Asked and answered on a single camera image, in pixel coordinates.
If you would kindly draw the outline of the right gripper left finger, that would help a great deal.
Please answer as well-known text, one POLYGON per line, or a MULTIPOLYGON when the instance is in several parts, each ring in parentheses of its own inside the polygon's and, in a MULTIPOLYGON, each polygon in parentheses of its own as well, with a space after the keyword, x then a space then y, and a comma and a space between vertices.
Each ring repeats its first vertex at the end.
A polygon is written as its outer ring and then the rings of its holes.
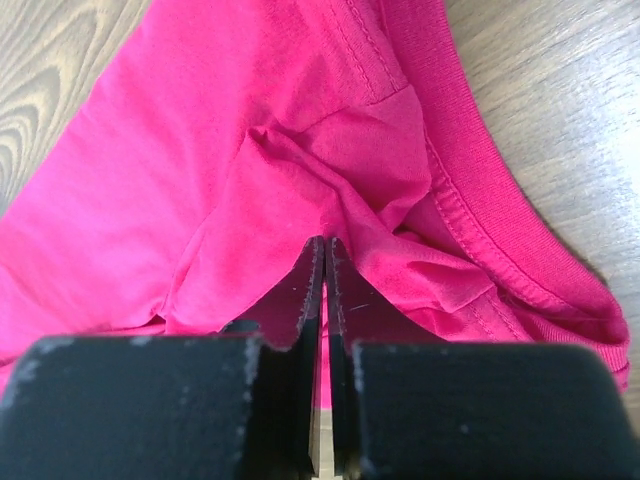
POLYGON ((223 329, 54 336, 1 399, 5 479, 311 479, 324 242, 223 329))

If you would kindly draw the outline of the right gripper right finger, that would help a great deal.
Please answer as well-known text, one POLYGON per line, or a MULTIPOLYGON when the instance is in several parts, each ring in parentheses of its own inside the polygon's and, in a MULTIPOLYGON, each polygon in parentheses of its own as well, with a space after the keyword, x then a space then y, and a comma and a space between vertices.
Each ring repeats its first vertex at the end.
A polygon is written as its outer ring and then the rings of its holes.
POLYGON ((334 471, 345 479, 625 479, 629 420, 572 345, 450 343, 325 253, 334 471))

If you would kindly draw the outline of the pink t shirt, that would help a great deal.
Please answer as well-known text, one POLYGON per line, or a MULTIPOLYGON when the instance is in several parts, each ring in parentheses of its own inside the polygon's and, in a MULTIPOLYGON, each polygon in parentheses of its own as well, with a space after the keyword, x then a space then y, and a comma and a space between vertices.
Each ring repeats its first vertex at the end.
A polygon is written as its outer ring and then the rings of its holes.
POLYGON ((2 217, 1 375, 44 336, 218 331, 320 235, 444 339, 579 343, 628 385, 440 1, 154 2, 2 217))

